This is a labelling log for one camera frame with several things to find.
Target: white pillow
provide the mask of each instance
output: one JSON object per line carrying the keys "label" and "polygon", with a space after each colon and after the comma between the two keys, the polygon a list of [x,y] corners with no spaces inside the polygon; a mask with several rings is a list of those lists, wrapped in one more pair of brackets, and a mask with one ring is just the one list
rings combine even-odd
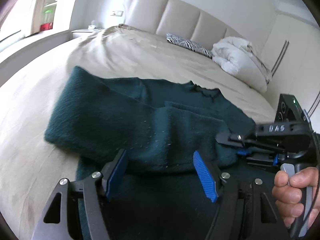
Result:
{"label": "white pillow", "polygon": [[250,42],[243,38],[237,38],[237,37],[226,37],[224,39],[221,39],[219,42],[226,42],[230,43],[231,45],[234,45],[236,48],[242,50],[247,56],[256,64],[256,66],[261,71],[262,75],[264,75],[264,78],[266,79],[266,83],[268,83],[272,80],[272,74],[269,68],[265,66],[265,64],[260,60],[261,55],[256,49],[256,47]]}
{"label": "white pillow", "polygon": [[256,64],[240,49],[227,42],[213,45],[212,60],[221,68],[260,93],[267,91],[266,79]]}

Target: white duvet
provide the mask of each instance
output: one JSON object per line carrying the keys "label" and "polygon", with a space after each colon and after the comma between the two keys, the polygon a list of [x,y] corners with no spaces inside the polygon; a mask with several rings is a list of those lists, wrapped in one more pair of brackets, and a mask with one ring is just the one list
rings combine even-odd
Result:
{"label": "white duvet", "polygon": [[258,58],[251,42],[227,37],[215,43],[212,60],[228,74],[243,81],[260,93],[267,91],[271,72]]}
{"label": "white duvet", "polygon": [[223,95],[256,122],[275,111],[256,90],[211,59],[129,27],[112,27],[62,44],[33,60],[0,87],[0,211],[29,240],[57,182],[75,178],[76,153],[43,140],[52,109],[74,65],[104,78],[139,77],[194,83]]}

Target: metal screw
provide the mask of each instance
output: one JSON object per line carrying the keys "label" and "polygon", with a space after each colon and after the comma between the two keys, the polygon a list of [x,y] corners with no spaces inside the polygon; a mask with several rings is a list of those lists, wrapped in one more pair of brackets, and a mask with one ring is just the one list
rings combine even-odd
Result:
{"label": "metal screw", "polygon": [[92,177],[93,177],[94,179],[96,179],[96,178],[98,178],[98,177],[100,177],[100,176],[101,176],[101,173],[98,172],[98,171],[92,173]]}
{"label": "metal screw", "polygon": [[227,172],[223,172],[223,173],[221,174],[221,177],[223,177],[224,179],[229,179],[229,178],[230,178],[230,174],[227,173]]}
{"label": "metal screw", "polygon": [[257,185],[261,185],[262,184],[262,179],[255,179],[254,182]]}
{"label": "metal screw", "polygon": [[67,182],[68,182],[68,180],[66,178],[60,179],[60,181],[59,181],[60,185],[65,185],[65,184],[67,184]]}

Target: headboard panel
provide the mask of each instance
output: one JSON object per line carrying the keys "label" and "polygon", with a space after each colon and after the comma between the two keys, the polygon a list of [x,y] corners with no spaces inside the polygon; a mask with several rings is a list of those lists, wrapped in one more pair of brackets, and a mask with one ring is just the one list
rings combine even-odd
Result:
{"label": "headboard panel", "polygon": [[227,36],[241,37],[212,15],[181,0],[125,0],[124,23],[150,33],[172,33],[212,49]]}

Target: green object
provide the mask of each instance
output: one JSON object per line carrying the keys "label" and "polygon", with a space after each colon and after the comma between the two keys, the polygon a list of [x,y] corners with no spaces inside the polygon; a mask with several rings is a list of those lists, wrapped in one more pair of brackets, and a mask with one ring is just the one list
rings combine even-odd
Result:
{"label": "green object", "polygon": [[[205,239],[217,206],[203,191],[193,152],[201,151],[220,167],[231,165],[237,160],[236,150],[217,145],[216,133],[244,134],[253,126],[219,89],[204,89],[191,81],[103,79],[76,66],[45,140],[80,154],[77,180],[101,170],[120,148],[128,149],[127,174],[108,205],[116,239]],[[261,178],[272,187],[273,174],[243,163],[227,171],[239,179]],[[87,240],[84,214],[80,203]]]}

